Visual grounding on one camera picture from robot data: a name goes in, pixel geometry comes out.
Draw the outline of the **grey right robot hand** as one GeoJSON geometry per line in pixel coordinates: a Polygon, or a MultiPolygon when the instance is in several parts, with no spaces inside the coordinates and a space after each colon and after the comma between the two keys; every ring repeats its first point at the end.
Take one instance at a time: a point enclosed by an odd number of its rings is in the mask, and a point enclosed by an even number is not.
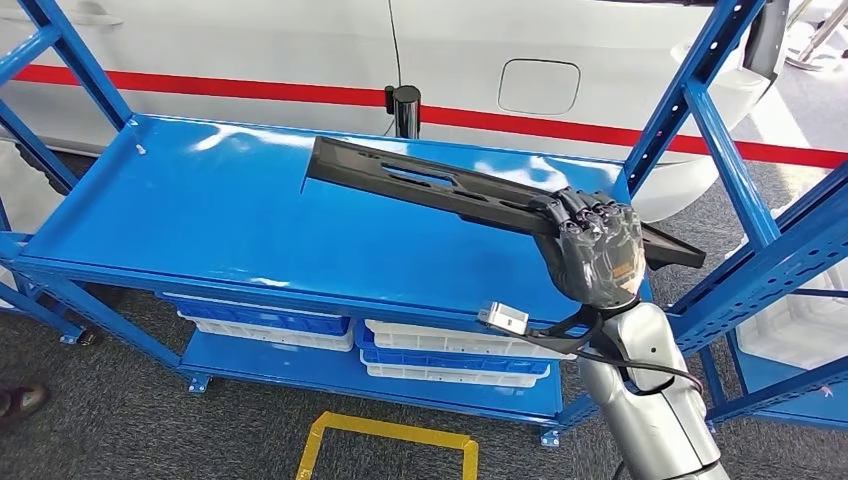
{"type": "Polygon", "coordinates": [[[529,207],[551,225],[535,234],[557,290],[599,310],[632,303],[646,270],[640,220],[607,194],[570,187],[534,197],[529,207]]]}

